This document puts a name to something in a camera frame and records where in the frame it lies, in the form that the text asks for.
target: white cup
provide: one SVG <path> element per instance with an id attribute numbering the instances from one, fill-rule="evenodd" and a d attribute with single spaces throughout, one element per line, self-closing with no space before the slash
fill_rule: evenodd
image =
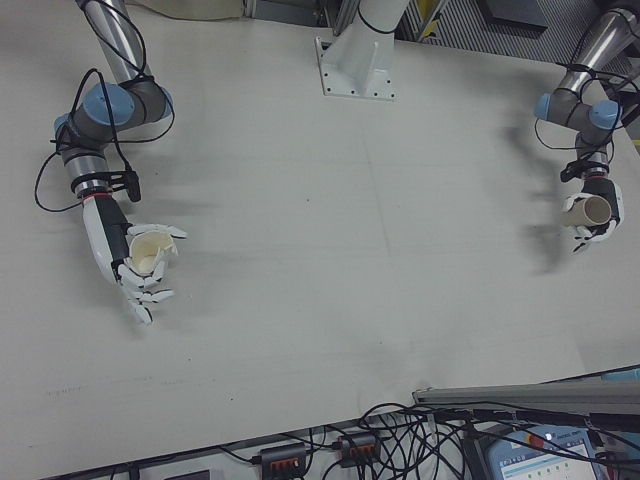
<path id="1" fill-rule="evenodd" d="M 604 198 L 594 195 L 578 199 L 568 212 L 562 214 L 564 226 L 595 227 L 604 225 L 611 219 L 611 205 Z"/>

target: robotic hand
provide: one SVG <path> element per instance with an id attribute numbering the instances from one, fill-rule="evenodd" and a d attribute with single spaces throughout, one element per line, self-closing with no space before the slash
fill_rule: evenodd
<path id="1" fill-rule="evenodd" d="M 158 303 L 174 295 L 173 290 L 162 289 L 155 292 L 164 278 L 171 256 L 178 255 L 174 238 L 186 238 L 186 232 L 167 225 L 132 225 L 127 229 L 132 236 L 129 244 L 130 256 L 118 266 L 117 280 L 127 297 L 131 313 L 141 323 L 153 321 L 145 303 Z"/>
<path id="2" fill-rule="evenodd" d="M 604 198 L 611 206 L 611 218 L 603 225 L 591 227 L 578 225 L 573 227 L 576 235 L 575 239 L 580 242 L 574 252 L 583 247 L 587 248 L 591 243 L 607 240 L 611 237 L 613 231 L 624 222 L 624 203 L 620 187 L 612 180 L 604 177 L 586 179 L 582 191 L 571 195 L 565 200 L 562 211 L 568 212 L 576 203 L 596 195 Z"/>
<path id="3" fill-rule="evenodd" d="M 83 200 L 83 218 L 93 256 L 104 278 L 120 287 L 134 318 L 153 321 L 147 308 L 174 292 L 153 290 L 164 279 L 171 257 L 178 254 L 174 239 L 186 238 L 179 228 L 127 222 L 109 194 L 93 194 Z"/>

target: white tabletop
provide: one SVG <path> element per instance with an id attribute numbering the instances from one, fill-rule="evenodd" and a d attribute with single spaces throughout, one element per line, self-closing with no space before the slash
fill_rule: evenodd
<path id="1" fill-rule="evenodd" d="M 640 363 L 640 162 L 618 133 L 627 221 L 572 255 L 557 211 L 574 154 L 532 129 L 559 67 L 398 43 L 397 102 L 329 98 L 320 31 L 131 14 L 177 120 L 126 147 L 143 201 L 123 208 L 190 234 L 147 328 L 100 277 L 81 212 L 32 200 L 53 119 L 86 69 L 108 72 L 97 41 L 73 2 L 0 5 L 0 478 L 353 418 L 426 385 Z M 59 160 L 41 195 L 73 201 Z"/>

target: robotic arm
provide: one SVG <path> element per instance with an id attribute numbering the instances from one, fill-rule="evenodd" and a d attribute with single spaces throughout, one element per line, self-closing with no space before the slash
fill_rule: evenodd
<path id="1" fill-rule="evenodd" d="M 56 144 L 71 190 L 82 202 L 89 243 L 102 275 L 119 286 L 136 320 L 149 324 L 152 316 L 146 304 L 173 295 L 172 290 L 151 289 L 163 279 L 169 258 L 177 254 L 173 239 L 185 238 L 186 233 L 176 227 L 127 221 L 112 193 L 126 189 L 131 201 L 139 201 L 138 176 L 126 160 L 124 171 L 109 171 L 104 150 L 118 131 L 168 116 L 172 100 L 151 75 L 142 37 L 122 0 L 76 3 L 96 32 L 118 84 L 105 83 L 98 73 L 101 82 L 77 108 L 74 105 L 54 122 Z"/>
<path id="2" fill-rule="evenodd" d="M 608 239 L 624 221 L 622 194 L 618 185 L 608 178 L 610 160 L 607 156 L 607 146 L 619 125 L 622 107 L 612 100 L 587 105 L 582 102 L 582 94 L 596 79 L 597 70 L 636 38 L 640 32 L 639 19 L 639 0 L 617 2 L 610 7 L 593 25 L 590 40 L 574 63 L 567 65 L 567 72 L 556 90 L 542 95 L 535 108 L 538 119 L 578 132 L 575 141 L 577 159 L 566 166 L 560 179 L 568 182 L 580 178 L 583 188 L 566 200 L 563 211 L 594 195 L 603 197 L 611 206 L 611 218 L 607 223 L 575 227 L 576 240 L 581 242 L 576 250 Z"/>

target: robot mounting pedestal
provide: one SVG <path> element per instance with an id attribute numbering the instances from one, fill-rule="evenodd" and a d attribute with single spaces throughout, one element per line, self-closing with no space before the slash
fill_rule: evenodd
<path id="1" fill-rule="evenodd" d="M 362 0 L 353 23 L 333 43 L 316 37 L 325 95 L 395 100 L 391 82 L 393 31 L 408 3 Z"/>

